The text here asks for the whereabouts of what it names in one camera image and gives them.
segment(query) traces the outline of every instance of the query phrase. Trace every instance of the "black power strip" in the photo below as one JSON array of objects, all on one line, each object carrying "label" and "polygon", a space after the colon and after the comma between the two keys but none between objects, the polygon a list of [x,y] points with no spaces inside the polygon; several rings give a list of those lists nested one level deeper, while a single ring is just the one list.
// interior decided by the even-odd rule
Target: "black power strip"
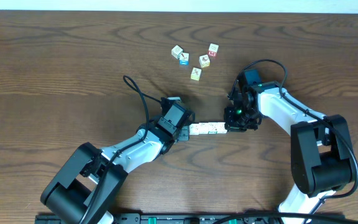
[{"label": "black power strip", "polygon": [[[114,214],[116,224],[213,224],[215,221],[230,215],[192,214],[192,215],[139,215],[138,213]],[[330,215],[335,218],[345,218],[344,215]],[[280,220],[266,217],[243,218],[230,220],[223,224],[279,224]],[[332,224],[319,220],[310,224]],[[37,215],[34,224],[66,224],[56,215]]]}]

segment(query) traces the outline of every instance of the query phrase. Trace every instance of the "wooden block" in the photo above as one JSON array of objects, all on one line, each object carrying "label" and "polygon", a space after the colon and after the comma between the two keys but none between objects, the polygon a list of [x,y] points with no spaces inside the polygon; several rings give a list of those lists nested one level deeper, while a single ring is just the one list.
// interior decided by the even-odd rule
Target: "wooden block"
[{"label": "wooden block", "polygon": [[180,53],[179,55],[179,64],[189,65],[189,53]]},{"label": "wooden block", "polygon": [[208,134],[217,134],[218,128],[216,127],[216,122],[208,123]]},{"label": "wooden block", "polygon": [[211,57],[215,57],[216,54],[218,53],[218,48],[219,48],[219,45],[216,45],[216,44],[209,45],[208,55]]},{"label": "wooden block", "polygon": [[210,63],[208,55],[200,56],[201,68],[208,67]]},{"label": "wooden block", "polygon": [[198,129],[198,133],[199,134],[208,134],[209,131],[209,124],[208,123],[199,123],[199,129]]},{"label": "wooden block", "polygon": [[224,122],[216,122],[216,128],[218,129],[218,134],[226,134],[227,130],[224,128]]},{"label": "wooden block", "polygon": [[193,68],[193,71],[191,71],[191,76],[190,78],[192,80],[200,80],[200,77],[201,77],[201,69],[199,68]]},{"label": "wooden block", "polygon": [[189,126],[189,135],[199,135],[200,134],[200,124],[191,124]]},{"label": "wooden block", "polygon": [[179,55],[182,52],[183,52],[183,49],[176,45],[174,48],[172,48],[171,54],[174,58],[179,59]]}]

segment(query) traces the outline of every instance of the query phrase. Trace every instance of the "block with letter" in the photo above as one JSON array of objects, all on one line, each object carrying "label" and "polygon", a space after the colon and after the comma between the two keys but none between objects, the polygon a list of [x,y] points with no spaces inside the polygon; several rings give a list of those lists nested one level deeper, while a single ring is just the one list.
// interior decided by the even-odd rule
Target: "block with letter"
[{"label": "block with letter", "polygon": [[219,45],[216,45],[216,44],[209,45],[208,55],[211,57],[215,57],[216,54],[218,53],[218,48],[219,48]]},{"label": "block with letter", "polygon": [[201,69],[199,68],[193,68],[193,71],[191,71],[191,76],[190,78],[192,80],[200,80],[200,77],[201,77]]},{"label": "block with letter", "polygon": [[174,58],[179,59],[179,55],[182,52],[183,52],[183,49],[176,45],[174,48],[172,48],[171,54]]},{"label": "block with letter", "polygon": [[179,64],[189,65],[189,53],[180,53],[179,55]]},{"label": "block with letter", "polygon": [[210,63],[208,55],[200,56],[201,68],[208,67]]}]

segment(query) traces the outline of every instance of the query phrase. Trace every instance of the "wooden table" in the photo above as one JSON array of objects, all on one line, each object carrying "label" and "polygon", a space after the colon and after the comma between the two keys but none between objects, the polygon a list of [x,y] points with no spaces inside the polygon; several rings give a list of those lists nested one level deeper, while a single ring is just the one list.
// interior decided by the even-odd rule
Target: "wooden table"
[{"label": "wooden table", "polygon": [[[218,56],[190,80],[209,43],[219,44]],[[176,44],[189,66],[170,55]],[[151,96],[180,96],[197,121],[221,121],[236,75],[261,58],[288,67],[295,98],[347,119],[358,158],[358,15],[0,11],[0,223],[49,212],[40,194],[80,144],[116,144],[144,122],[123,75]],[[257,68],[263,81],[283,78],[274,64]],[[147,102],[151,115],[160,112]],[[270,210],[292,185],[290,138],[265,119],[258,131],[175,145],[130,174],[115,206]],[[358,191],[321,211],[358,220]]]}]

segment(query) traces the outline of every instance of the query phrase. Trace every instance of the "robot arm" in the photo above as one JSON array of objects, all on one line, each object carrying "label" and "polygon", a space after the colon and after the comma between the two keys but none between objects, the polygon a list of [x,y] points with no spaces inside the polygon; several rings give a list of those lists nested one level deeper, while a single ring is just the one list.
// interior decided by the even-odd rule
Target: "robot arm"
[{"label": "robot arm", "polygon": [[[186,126],[194,113],[186,109],[179,98],[162,98],[161,107],[162,114],[158,119],[149,121],[144,141],[139,142],[146,129],[143,124],[133,137],[114,146],[97,149],[88,142],[81,145],[48,184],[41,195],[41,202],[65,223],[77,224],[89,207],[95,190],[91,192],[76,177],[81,174],[99,184],[102,175],[107,172],[83,222],[111,224],[113,216],[107,210],[128,173],[167,153],[177,141],[188,140]],[[112,166],[106,168],[117,150],[131,144],[133,146],[122,151],[112,161]]]},{"label": "robot arm", "polygon": [[[256,130],[262,118],[274,120],[291,137],[291,172],[295,185],[279,212],[311,213],[324,196],[333,195],[355,179],[355,167],[349,152],[336,136],[316,119],[308,116],[279,91],[277,82],[262,83],[257,70],[244,70],[238,76],[239,88],[233,86],[228,98],[233,106],[225,109],[228,131]],[[339,115],[327,117],[294,99],[282,88],[287,99],[309,113],[325,120],[345,137],[351,146],[346,120]],[[319,153],[318,146],[331,146]],[[283,218],[284,223],[300,224],[304,219]]]}]

